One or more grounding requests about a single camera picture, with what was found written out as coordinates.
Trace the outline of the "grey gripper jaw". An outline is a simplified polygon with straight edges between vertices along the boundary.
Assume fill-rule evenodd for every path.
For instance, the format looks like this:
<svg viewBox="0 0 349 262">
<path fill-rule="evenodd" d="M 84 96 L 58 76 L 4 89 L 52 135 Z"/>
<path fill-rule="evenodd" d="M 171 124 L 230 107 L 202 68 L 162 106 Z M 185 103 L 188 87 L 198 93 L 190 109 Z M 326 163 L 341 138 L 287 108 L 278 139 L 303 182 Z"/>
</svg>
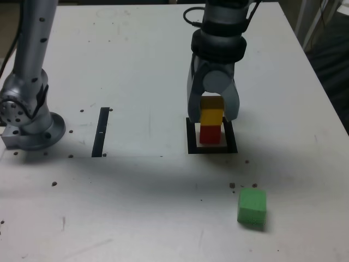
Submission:
<svg viewBox="0 0 349 262">
<path fill-rule="evenodd" d="M 224 101 L 224 115 L 228 121 L 237 118 L 240 107 L 239 95 L 233 78 L 219 70 L 210 71 L 203 78 L 203 88 L 208 93 L 219 94 Z"/>
<path fill-rule="evenodd" d="M 192 58 L 187 81 L 187 109 L 192 123 L 199 123 L 201 117 L 201 97 L 204 93 L 203 79 L 208 73 L 205 60 Z"/>
</svg>

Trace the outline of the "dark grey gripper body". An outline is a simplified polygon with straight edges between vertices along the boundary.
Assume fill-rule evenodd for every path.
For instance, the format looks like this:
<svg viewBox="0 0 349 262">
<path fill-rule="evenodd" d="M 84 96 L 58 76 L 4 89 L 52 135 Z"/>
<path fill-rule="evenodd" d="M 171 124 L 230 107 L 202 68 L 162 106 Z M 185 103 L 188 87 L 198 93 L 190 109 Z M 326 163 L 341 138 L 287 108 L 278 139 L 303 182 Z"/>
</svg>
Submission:
<svg viewBox="0 0 349 262">
<path fill-rule="evenodd" d="M 228 73 L 229 75 L 234 75 L 235 73 L 234 63 L 232 64 L 214 63 L 193 54 L 192 55 L 192 74 L 195 74 L 203 65 L 209 66 L 210 69 L 222 69 L 224 72 Z"/>
</svg>

